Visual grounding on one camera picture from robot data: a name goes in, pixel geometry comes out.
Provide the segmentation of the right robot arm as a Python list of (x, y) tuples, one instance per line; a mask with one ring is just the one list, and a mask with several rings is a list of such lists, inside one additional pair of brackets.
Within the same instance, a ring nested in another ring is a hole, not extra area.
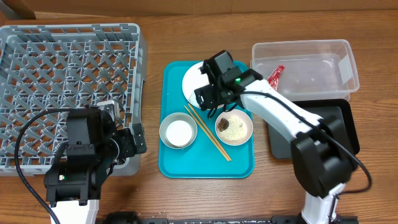
[(212, 116), (219, 105), (236, 103), (260, 116), (290, 143), (294, 172), (306, 191), (300, 223), (335, 223), (336, 206), (358, 168), (344, 122), (322, 118), (291, 102), (253, 69), (242, 72), (222, 50), (200, 67), (209, 83), (194, 93)]

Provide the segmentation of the red snack wrapper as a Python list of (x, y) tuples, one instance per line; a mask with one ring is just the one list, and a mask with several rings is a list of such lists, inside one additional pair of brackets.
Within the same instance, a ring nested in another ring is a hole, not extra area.
[(283, 65), (279, 65), (267, 78), (268, 83), (270, 84), (271, 87), (273, 87), (274, 90), (277, 90), (277, 87), (279, 85), (279, 77), (284, 71), (284, 69), (285, 67)]

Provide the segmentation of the brown food lump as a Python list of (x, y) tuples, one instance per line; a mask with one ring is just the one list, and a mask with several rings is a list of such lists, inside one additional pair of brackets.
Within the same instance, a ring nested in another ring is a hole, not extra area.
[(221, 118), (219, 120), (219, 123), (217, 124), (217, 128), (218, 128), (219, 132), (223, 132), (223, 131), (227, 130), (228, 126), (229, 126), (229, 121), (225, 118)]

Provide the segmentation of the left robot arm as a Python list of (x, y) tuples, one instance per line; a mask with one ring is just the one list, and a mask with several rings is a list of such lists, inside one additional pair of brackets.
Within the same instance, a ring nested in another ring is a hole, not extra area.
[(67, 141), (44, 178), (52, 223), (94, 223), (101, 187), (117, 161), (146, 152), (142, 124), (118, 129), (117, 118), (112, 101), (68, 111)]

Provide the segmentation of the small white dish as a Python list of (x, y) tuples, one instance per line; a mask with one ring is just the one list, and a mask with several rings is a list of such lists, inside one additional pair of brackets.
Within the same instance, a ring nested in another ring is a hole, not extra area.
[(252, 136), (252, 119), (242, 110), (222, 112), (216, 119), (215, 131), (223, 143), (240, 146)]

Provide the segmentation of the pile of rice grains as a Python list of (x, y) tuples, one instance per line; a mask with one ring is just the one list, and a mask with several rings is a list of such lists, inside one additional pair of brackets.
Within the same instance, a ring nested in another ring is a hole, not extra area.
[(220, 132), (223, 139), (228, 141), (240, 141), (247, 135), (247, 126), (238, 116), (230, 116), (227, 130)]

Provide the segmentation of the white cup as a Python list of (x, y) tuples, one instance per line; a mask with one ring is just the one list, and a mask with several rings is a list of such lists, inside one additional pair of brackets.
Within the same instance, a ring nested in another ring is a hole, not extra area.
[(174, 121), (167, 127), (166, 137), (175, 147), (184, 147), (192, 138), (192, 128), (186, 121)]

